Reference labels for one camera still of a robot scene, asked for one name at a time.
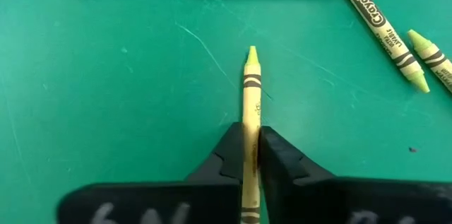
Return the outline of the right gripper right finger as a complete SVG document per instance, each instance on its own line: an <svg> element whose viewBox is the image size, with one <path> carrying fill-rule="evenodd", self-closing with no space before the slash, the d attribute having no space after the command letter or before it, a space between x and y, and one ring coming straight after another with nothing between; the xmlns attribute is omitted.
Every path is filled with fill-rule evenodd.
<svg viewBox="0 0 452 224"><path fill-rule="evenodd" d="M452 182L337 176L269 126L260 168L270 224L452 224Z"/></svg>

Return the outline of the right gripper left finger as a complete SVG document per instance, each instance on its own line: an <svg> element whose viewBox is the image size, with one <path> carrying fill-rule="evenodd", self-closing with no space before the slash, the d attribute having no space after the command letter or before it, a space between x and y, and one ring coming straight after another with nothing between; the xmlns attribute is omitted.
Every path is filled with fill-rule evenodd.
<svg viewBox="0 0 452 224"><path fill-rule="evenodd" d="M57 224L241 224L244 129L234 122L176 182L89 184L65 195Z"/></svg>

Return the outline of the yellow crayon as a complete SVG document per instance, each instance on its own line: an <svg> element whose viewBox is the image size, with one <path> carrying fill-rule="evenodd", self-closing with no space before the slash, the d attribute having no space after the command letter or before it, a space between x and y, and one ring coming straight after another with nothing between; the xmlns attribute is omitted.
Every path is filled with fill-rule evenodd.
<svg viewBox="0 0 452 224"><path fill-rule="evenodd" d="M422 67L373 0L350 0L400 72L423 93L430 89Z"/></svg>
<svg viewBox="0 0 452 224"><path fill-rule="evenodd" d="M422 61L452 93L452 62L433 42L413 29L408 30L408 37Z"/></svg>
<svg viewBox="0 0 452 224"><path fill-rule="evenodd" d="M244 174L241 224L260 224L258 137L261 128L261 65L255 46L244 65L243 112Z"/></svg>

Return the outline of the green table mat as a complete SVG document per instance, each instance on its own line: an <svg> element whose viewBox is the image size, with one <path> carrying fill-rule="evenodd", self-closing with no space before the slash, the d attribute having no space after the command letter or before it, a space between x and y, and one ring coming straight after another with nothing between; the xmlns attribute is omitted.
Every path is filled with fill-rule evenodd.
<svg viewBox="0 0 452 224"><path fill-rule="evenodd" d="M101 182L175 181L242 118L337 175L452 181L452 93L422 93L350 0L0 0L0 224Z"/></svg>

